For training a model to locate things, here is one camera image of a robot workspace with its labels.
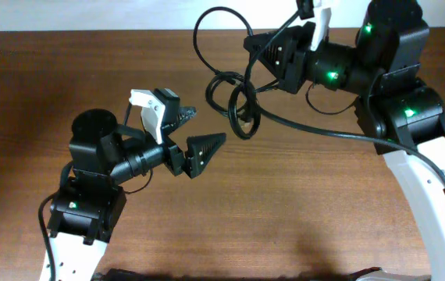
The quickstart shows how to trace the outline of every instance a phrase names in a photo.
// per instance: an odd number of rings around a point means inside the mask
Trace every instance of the brown wooden surface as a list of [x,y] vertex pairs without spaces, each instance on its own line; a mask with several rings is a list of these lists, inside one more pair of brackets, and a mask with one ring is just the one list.
[[[350,44],[354,35],[334,30],[331,37]],[[203,31],[200,46],[216,67],[243,71],[243,38],[241,31]],[[420,76],[445,100],[445,29],[432,30]],[[211,78],[190,31],[0,33],[0,280],[38,279],[45,249],[36,212],[70,160],[73,118],[106,108],[122,119],[131,88],[155,87],[171,88],[199,110],[173,134],[182,148],[190,135],[224,131],[228,140],[197,179],[159,167],[148,189],[128,197],[99,271],[277,277],[382,266],[429,273],[410,208],[372,145],[267,119],[252,140],[239,140],[205,103]],[[270,79],[259,65],[255,84]],[[226,104],[230,89],[221,87],[217,100]],[[361,132],[353,110],[320,116],[304,91],[264,93],[260,102],[301,123]],[[321,87],[311,94],[325,110],[354,98]],[[130,120],[139,126],[139,110]]]

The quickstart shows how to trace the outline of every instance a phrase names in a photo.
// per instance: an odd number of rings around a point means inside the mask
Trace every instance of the white arm segment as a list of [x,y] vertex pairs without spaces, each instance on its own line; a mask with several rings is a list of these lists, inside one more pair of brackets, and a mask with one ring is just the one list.
[[[83,237],[67,233],[58,233],[56,238],[49,238],[49,241],[54,256],[56,281],[91,280],[108,245],[105,242],[94,240],[94,243],[89,246],[84,244]],[[46,251],[39,280],[48,281],[50,277],[51,268]]]
[[[445,138],[418,145],[418,151],[445,172]],[[403,189],[424,241],[433,281],[445,281],[445,193],[437,174],[423,161],[404,151],[384,155]]]
[[311,51],[316,51],[319,44],[325,39],[332,18],[332,7],[339,4],[339,0],[313,0],[313,13],[315,14],[316,28],[311,40]]
[[161,125],[166,105],[148,90],[130,90],[129,102],[131,105],[143,108],[141,110],[141,119],[143,120],[144,129],[154,137],[157,144],[161,144],[163,142]]

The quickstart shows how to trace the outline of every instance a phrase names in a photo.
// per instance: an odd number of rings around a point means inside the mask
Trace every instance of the green led indicator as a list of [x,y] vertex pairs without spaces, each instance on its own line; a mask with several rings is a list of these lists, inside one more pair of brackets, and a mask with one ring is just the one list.
[[404,114],[405,114],[407,117],[412,117],[412,116],[414,116],[416,113],[417,113],[417,112],[415,112],[415,111],[413,111],[413,110],[411,110],[411,109],[407,109],[407,110],[404,111]]
[[339,78],[339,73],[331,72],[331,73],[328,73],[327,76],[328,76],[331,80],[335,80],[335,79]]
[[372,32],[372,25],[370,23],[365,26],[365,31],[367,33],[371,33]]

